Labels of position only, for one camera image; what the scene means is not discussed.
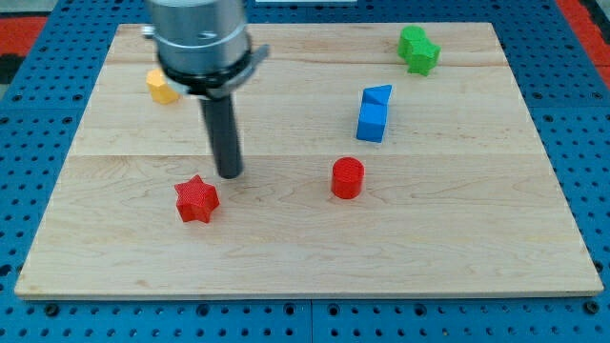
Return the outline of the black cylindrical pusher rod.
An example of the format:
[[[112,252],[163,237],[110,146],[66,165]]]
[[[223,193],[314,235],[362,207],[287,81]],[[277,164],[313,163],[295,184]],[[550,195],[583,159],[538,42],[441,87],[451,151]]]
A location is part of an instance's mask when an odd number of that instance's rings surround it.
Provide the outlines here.
[[[199,103],[217,173],[225,179],[237,178],[243,172],[243,162],[233,99],[225,96],[200,99]]]

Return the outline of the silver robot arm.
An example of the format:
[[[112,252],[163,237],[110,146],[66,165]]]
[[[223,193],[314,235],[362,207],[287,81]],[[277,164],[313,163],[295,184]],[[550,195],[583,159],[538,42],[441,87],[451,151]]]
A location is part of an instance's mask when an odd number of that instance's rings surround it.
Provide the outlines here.
[[[270,47],[253,48],[239,0],[146,0],[145,6],[151,23],[143,35],[155,42],[168,83],[199,100],[217,173],[238,177],[243,162],[233,94]]]

